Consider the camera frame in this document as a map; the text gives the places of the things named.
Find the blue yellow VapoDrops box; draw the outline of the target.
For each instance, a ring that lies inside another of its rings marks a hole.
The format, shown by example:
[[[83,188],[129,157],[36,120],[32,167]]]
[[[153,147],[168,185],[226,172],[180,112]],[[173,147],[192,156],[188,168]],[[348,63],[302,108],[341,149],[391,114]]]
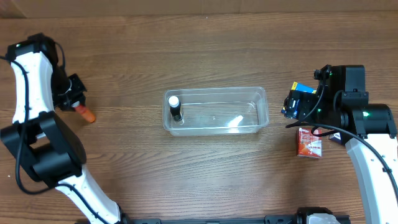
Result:
[[[293,82],[288,96],[284,100],[281,113],[287,118],[297,119],[299,113],[299,104],[301,99],[304,99],[305,93],[315,94],[317,91],[309,86],[301,83]]]

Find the orange tube white cap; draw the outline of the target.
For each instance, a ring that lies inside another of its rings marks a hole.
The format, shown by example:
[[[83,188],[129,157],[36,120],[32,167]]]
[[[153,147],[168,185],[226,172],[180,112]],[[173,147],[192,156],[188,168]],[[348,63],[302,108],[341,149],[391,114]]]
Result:
[[[72,108],[80,114],[87,122],[94,123],[96,118],[95,115],[83,104],[79,101],[72,104]]]

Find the red white box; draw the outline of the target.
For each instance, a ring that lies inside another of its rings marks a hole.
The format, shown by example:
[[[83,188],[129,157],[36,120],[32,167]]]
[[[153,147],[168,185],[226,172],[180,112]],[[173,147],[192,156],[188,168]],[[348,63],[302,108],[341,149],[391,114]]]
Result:
[[[297,130],[297,155],[301,157],[322,157],[322,138],[314,136],[311,129],[298,128]]]

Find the white blue box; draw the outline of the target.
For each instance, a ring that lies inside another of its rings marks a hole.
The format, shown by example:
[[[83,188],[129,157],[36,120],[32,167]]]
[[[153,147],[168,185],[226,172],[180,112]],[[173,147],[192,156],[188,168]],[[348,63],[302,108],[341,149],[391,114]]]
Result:
[[[339,144],[339,145],[342,145],[342,144],[343,144],[343,142],[342,142],[342,140],[341,140],[341,135],[340,135],[340,133],[331,134],[331,135],[329,136],[329,140],[331,140],[331,141],[333,141],[333,142],[335,142],[335,143],[337,143],[337,144]]]

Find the dark bottle white cap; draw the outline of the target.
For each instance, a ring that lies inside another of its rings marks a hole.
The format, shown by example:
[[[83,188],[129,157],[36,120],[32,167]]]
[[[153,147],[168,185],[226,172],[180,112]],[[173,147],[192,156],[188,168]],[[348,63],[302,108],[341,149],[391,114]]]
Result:
[[[170,114],[172,115],[174,121],[179,122],[183,118],[182,104],[177,96],[171,96],[168,99],[170,106]]]

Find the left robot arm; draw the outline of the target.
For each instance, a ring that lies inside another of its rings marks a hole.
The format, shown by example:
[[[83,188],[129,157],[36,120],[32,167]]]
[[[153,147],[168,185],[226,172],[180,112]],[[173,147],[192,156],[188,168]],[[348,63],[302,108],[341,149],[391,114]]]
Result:
[[[86,107],[86,88],[77,74],[68,76],[62,46],[38,33],[9,45],[2,59],[16,78],[16,110],[12,125],[1,130],[1,141],[16,160],[16,182],[26,194],[21,171],[45,190],[65,194],[90,223],[128,223],[128,216],[96,183],[86,166],[86,152],[78,136],[55,110],[76,111],[88,122],[95,121]]]

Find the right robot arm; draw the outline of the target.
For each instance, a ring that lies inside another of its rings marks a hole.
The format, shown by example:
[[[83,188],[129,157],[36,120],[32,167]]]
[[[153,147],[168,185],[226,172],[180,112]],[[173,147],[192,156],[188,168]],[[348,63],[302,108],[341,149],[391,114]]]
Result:
[[[315,91],[293,86],[284,115],[293,127],[338,133],[358,179],[366,223],[397,223],[397,127],[391,109],[370,104],[362,65],[314,71]]]

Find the clear plastic container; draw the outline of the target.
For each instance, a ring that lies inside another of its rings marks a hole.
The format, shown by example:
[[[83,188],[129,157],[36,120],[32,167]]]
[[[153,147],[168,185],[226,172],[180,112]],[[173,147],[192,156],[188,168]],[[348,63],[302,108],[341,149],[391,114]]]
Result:
[[[170,114],[171,96],[182,104],[179,122]],[[162,113],[163,126],[173,136],[251,134],[269,124],[267,95],[260,86],[168,90]]]

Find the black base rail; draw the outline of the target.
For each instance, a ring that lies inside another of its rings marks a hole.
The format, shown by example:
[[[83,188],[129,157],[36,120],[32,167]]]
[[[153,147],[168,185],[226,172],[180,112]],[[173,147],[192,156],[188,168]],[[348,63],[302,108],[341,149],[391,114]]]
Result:
[[[221,219],[187,219],[161,220],[158,218],[133,219],[133,224],[298,224],[304,223],[298,215],[266,215],[262,218],[221,218]]]

